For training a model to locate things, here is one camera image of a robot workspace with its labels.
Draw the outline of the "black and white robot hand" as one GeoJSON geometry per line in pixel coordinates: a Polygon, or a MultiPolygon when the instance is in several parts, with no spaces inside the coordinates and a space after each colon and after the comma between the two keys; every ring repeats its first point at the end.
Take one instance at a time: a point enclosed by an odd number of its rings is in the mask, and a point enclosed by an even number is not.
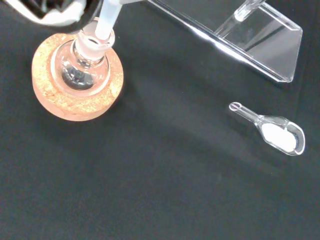
{"type": "Polygon", "coordinates": [[[2,0],[0,12],[56,33],[75,33],[99,13],[101,0],[2,0]]]}

